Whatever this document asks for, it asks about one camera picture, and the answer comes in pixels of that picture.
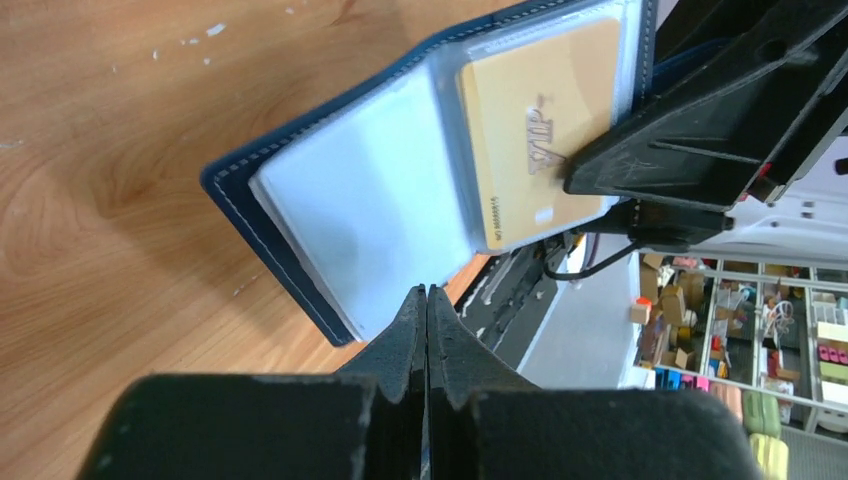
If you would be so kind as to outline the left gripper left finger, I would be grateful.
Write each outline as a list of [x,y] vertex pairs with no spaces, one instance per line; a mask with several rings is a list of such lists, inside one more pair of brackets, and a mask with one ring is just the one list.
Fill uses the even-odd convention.
[[331,374],[151,374],[107,414],[82,479],[416,479],[427,296],[412,288]]

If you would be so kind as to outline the blue card holder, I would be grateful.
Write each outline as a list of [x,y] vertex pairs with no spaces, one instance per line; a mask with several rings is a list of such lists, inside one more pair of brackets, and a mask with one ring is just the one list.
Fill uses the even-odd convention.
[[328,341],[372,340],[409,288],[444,284],[478,254],[533,243],[482,246],[460,69],[607,17],[622,25],[608,132],[650,87],[655,3],[525,1],[433,34],[212,162],[201,186]]

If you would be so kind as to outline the gold card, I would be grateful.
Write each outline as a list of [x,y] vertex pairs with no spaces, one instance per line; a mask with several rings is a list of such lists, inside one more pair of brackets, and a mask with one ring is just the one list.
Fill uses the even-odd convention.
[[534,242],[613,204],[562,182],[567,160],[613,123],[621,33],[617,19],[591,20],[460,69],[484,249]]

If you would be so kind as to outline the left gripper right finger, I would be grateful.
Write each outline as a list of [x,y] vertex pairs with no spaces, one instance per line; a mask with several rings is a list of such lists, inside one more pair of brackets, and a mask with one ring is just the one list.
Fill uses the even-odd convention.
[[739,420],[698,390],[550,390],[427,300],[434,479],[759,479]]

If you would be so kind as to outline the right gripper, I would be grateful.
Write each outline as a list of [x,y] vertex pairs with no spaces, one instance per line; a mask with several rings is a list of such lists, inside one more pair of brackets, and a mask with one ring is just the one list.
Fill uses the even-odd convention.
[[647,200],[616,204],[583,233],[697,245],[734,228],[714,211],[780,197],[847,128],[844,0],[679,1],[656,55],[686,54],[688,74],[655,85],[567,163],[567,193]]

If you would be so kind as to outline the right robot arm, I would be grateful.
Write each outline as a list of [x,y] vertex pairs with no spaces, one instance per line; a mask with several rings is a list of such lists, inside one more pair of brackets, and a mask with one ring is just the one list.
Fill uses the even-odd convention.
[[847,5],[670,1],[652,88],[566,165],[622,199],[594,232],[654,251],[847,264]]

